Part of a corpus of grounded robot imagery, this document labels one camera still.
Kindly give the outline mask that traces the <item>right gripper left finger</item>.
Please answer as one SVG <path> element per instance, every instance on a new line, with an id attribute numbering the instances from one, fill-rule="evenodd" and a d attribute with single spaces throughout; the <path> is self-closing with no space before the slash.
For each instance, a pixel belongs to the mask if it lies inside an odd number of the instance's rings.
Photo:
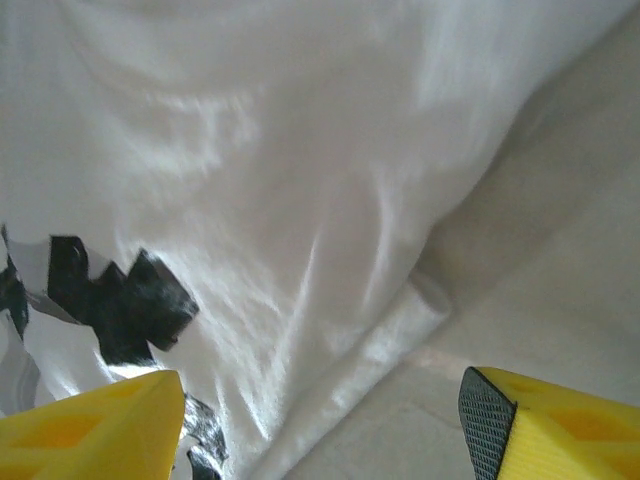
<path id="1" fill-rule="evenodd" d="M 161 370 L 1 420 L 3 479 L 168 479 L 180 377 Z"/>

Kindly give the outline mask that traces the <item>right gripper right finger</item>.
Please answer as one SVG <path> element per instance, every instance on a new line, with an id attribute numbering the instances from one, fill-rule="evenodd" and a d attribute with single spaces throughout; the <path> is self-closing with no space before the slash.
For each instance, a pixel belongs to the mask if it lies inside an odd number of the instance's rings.
<path id="1" fill-rule="evenodd" d="M 636 479 L 635 406 L 513 372 L 469 367 L 458 413 L 478 479 Z"/>

